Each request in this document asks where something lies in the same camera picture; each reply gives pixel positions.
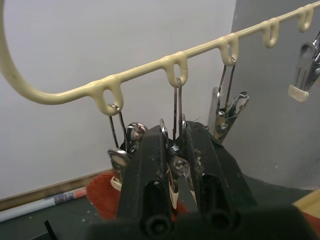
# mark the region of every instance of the cream plastic hanger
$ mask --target cream plastic hanger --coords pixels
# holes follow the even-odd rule
[[[60,93],[47,93],[39,91],[32,87],[19,73],[10,56],[4,30],[4,0],[0,0],[0,71],[8,83],[23,97],[40,104],[58,105],[68,103],[86,96],[92,97],[99,110],[108,116],[118,114],[118,111],[112,105],[118,106],[122,110],[124,106],[124,97],[121,91],[121,84],[131,79],[163,69],[171,86],[178,88],[174,65],[180,67],[180,79],[182,85],[186,84],[188,79],[187,59],[218,48],[221,58],[226,66],[232,66],[233,62],[228,54],[228,45],[231,46],[231,56],[237,60],[239,56],[238,41],[241,38],[263,32],[263,43],[267,48],[272,48],[279,36],[279,25],[281,22],[297,17],[297,27],[299,32],[303,33],[311,25],[314,9],[320,6],[320,1],[300,7],[284,15],[271,18],[257,25],[246,29],[230,33],[213,41],[195,46],[193,48],[165,56],[159,60],[149,62],[145,65],[133,69],[113,74],[100,80],[92,81],[86,85],[80,86],[69,91]],[[104,91],[110,90],[114,96],[115,102],[108,104],[104,98]]]

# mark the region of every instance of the floor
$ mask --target floor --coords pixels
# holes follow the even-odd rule
[[[250,177],[245,177],[245,180],[261,205],[291,204],[310,192],[270,185]],[[184,181],[179,183],[179,198],[191,211],[196,209]],[[46,220],[49,220],[58,240],[77,240],[88,225],[102,222],[95,207],[83,197],[1,222],[1,240],[30,240],[46,231]]]

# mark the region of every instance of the red mesh bag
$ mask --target red mesh bag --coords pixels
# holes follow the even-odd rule
[[[87,198],[103,219],[115,219],[117,215],[120,192],[111,186],[110,180],[113,176],[112,171],[102,173],[86,186]],[[186,207],[181,202],[178,202],[176,213],[186,212]]]

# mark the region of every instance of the gray wall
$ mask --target gray wall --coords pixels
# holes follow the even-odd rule
[[[285,14],[312,0],[237,0],[232,32]],[[264,47],[262,33],[239,41],[232,96],[247,91],[250,102],[224,145],[243,173],[268,183],[312,189],[320,186],[320,88],[305,103],[288,96],[298,52],[320,30],[320,10],[310,29],[299,33],[297,19],[280,24],[279,39]]]

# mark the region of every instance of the black clamp jaw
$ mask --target black clamp jaw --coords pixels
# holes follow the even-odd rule
[[[83,239],[317,239],[294,206],[257,206],[236,160],[205,126],[187,121],[182,131],[175,152],[160,125],[145,133],[125,170],[116,220],[90,226]],[[187,160],[183,174],[177,159]],[[173,220],[177,176],[186,178],[198,212]]]

